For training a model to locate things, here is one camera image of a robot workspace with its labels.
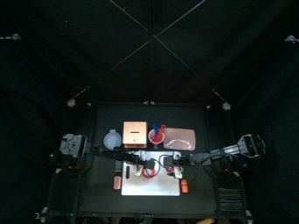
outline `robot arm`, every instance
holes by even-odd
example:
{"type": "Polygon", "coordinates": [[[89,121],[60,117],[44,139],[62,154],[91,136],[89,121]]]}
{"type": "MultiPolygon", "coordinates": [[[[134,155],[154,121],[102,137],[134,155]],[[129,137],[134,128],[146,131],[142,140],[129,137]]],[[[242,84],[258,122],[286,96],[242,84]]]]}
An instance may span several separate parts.
{"type": "MultiPolygon", "coordinates": [[[[74,157],[83,157],[83,153],[89,150],[89,153],[105,158],[111,158],[119,161],[137,165],[139,176],[142,170],[154,169],[155,161],[153,159],[146,160],[146,152],[141,151],[141,154],[133,154],[125,149],[106,150],[97,145],[87,144],[87,138],[83,136],[74,136],[68,134],[63,137],[60,152],[63,155],[72,155],[74,157]]],[[[163,166],[174,168],[174,176],[181,179],[183,177],[183,167],[194,165],[213,165],[214,161],[221,158],[231,156],[243,156],[246,158],[259,157],[266,154],[265,141],[259,135],[245,135],[238,144],[231,145],[223,149],[211,150],[207,153],[197,153],[182,157],[182,153],[175,151],[173,156],[163,158],[163,166]]]]}

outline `cardboard box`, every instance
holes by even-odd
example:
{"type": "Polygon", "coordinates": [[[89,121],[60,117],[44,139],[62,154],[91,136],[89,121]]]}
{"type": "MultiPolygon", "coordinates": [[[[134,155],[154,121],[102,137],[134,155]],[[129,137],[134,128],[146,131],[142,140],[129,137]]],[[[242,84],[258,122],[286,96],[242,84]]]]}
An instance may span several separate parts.
{"type": "Polygon", "coordinates": [[[126,148],[147,147],[146,122],[125,122],[123,144],[126,148]]]}

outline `table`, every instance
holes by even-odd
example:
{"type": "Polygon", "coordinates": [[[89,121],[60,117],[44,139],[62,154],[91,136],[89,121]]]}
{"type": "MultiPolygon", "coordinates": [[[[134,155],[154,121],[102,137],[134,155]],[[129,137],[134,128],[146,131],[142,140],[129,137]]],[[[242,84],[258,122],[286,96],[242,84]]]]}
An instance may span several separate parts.
{"type": "MultiPolygon", "coordinates": [[[[125,121],[159,123],[170,128],[195,130],[197,149],[193,152],[182,151],[183,155],[237,143],[230,111],[222,105],[78,105],[71,111],[63,134],[83,134],[94,144],[105,147],[106,134],[117,130],[122,135],[125,121]]],[[[149,145],[147,150],[154,151],[154,146],[149,145]]],[[[87,167],[89,172],[79,178],[54,174],[48,216],[67,215],[75,221],[78,216],[217,218],[221,214],[215,183],[201,166],[185,170],[190,192],[181,196],[123,196],[122,191],[113,188],[115,160],[87,155],[87,167]]]]}

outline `black backdrop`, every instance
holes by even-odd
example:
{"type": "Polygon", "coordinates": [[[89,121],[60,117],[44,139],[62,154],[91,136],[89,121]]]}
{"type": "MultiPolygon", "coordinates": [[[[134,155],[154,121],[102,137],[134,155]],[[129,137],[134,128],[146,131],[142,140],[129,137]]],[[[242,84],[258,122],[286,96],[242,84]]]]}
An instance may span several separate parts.
{"type": "Polygon", "coordinates": [[[298,220],[297,1],[2,1],[0,217],[43,209],[47,157],[78,102],[233,105],[237,137],[259,133],[267,156],[246,187],[259,223],[298,220]]]}

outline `black table surface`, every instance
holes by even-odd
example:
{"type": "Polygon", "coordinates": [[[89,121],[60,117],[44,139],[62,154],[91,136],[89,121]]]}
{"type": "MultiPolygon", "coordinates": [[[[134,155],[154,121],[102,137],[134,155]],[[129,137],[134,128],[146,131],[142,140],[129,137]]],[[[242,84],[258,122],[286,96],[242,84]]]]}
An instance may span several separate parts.
{"type": "MultiPolygon", "coordinates": [[[[125,122],[147,122],[149,131],[153,123],[165,124],[169,128],[195,130],[197,149],[182,150],[183,155],[235,144],[230,112],[222,105],[97,104],[93,109],[74,108],[71,113],[64,132],[87,135],[90,141],[101,147],[105,147],[103,140],[110,130],[117,130],[123,136],[125,122]]],[[[146,150],[153,151],[154,146],[149,144],[146,150]]],[[[167,151],[162,145],[158,150],[167,151]]],[[[122,196],[122,191],[114,190],[115,160],[87,155],[87,165],[90,170],[83,177],[79,192],[81,215],[215,217],[213,180],[201,166],[185,169],[183,177],[190,180],[189,193],[181,193],[181,196],[122,196]]]]}

